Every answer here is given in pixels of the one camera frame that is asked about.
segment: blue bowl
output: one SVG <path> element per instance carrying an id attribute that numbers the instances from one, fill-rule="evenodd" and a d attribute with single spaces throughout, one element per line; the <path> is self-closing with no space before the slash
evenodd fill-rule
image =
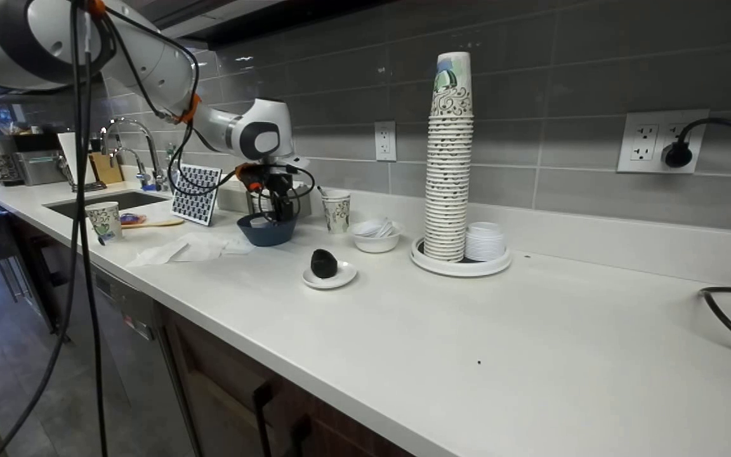
<path id="1" fill-rule="evenodd" d="M 252 213 L 236 220 L 236 227 L 243 232 L 243 236 L 255 247 L 280 247 L 288 245 L 294 234 L 294 220 L 272 220 L 264 213 Z"/>

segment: wall outlet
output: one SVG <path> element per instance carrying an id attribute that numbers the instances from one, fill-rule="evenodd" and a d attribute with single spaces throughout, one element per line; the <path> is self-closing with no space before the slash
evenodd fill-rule
<path id="1" fill-rule="evenodd" d="M 618 172 L 695 172 L 703 126 L 687 135 L 694 159 L 686 168 L 667 168 L 663 151 L 676 142 L 686 124 L 703 116 L 709 116 L 705 110 L 627 115 Z"/>
<path id="2" fill-rule="evenodd" d="M 374 124 L 374 145 L 375 145 L 375 159 L 379 162 L 393 162 L 396 159 L 396 124 L 393 121 L 375 121 Z"/>

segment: white countertop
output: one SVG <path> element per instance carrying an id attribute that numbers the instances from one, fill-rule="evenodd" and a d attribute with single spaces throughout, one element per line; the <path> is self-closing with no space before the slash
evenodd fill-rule
<path id="1" fill-rule="evenodd" d="M 72 224 L 43 203 L 69 199 L 69 186 L 0 187 L 0 205 L 62 242 Z M 500 278 L 444 280 L 406 248 L 357 253 L 319 227 L 252 248 L 234 219 L 129 232 L 95 247 L 95 265 L 415 454 L 731 454 L 731 336 L 701 283 L 528 251 Z M 128 266 L 189 234 L 225 242 L 225 256 Z M 357 283 L 308 290 L 314 247 Z"/>

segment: stack of paper cups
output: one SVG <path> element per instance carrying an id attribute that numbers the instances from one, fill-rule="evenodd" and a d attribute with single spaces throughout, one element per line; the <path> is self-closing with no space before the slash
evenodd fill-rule
<path id="1" fill-rule="evenodd" d="M 427 142 L 427 236 L 423 253 L 462 261 L 472 154 L 470 54 L 441 54 Z"/>

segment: gray tile backsplash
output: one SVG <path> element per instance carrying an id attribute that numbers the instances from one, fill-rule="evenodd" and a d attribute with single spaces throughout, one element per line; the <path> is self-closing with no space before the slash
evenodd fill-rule
<path id="1" fill-rule="evenodd" d="M 423 196 L 431 69 L 453 49 L 475 72 L 472 200 L 731 229 L 729 130 L 709 126 L 698 175 L 615 172 L 627 112 L 731 116 L 731 0 L 398 0 L 200 50 L 200 95 L 232 112 L 288 99 L 326 186 Z M 140 97 L 107 91 L 113 115 L 179 139 Z M 374 162 L 374 121 L 396 121 L 398 162 Z M 189 158 L 238 159 L 196 139 Z"/>

